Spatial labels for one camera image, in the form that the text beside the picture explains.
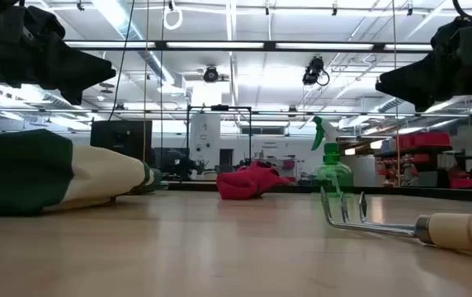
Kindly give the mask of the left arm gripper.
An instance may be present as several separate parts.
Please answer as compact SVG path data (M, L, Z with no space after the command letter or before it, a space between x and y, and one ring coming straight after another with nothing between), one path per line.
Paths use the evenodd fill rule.
M0 4L0 83L61 89L70 104L80 104L85 89L115 77L110 61L67 46L64 36L55 15Z

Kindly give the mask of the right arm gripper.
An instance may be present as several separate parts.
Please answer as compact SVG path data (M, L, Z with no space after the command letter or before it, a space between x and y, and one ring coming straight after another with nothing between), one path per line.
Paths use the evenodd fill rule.
M472 96L472 19L456 18L431 39L421 60L383 73L375 89L426 111L434 97Z

